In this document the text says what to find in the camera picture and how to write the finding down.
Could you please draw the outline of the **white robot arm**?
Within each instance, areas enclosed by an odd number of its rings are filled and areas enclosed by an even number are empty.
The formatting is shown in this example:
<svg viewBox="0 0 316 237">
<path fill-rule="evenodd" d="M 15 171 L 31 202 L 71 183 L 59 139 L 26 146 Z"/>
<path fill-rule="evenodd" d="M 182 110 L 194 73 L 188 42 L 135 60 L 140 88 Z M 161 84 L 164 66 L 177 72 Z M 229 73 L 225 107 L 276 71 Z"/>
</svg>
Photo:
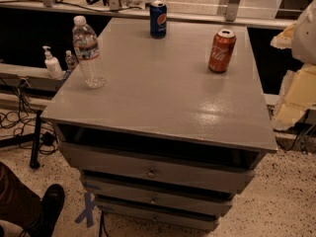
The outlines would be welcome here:
<svg viewBox="0 0 316 237">
<path fill-rule="evenodd" d="M 316 0 L 313 0 L 297 19 L 291 53 L 303 63 L 316 64 Z"/>
</svg>

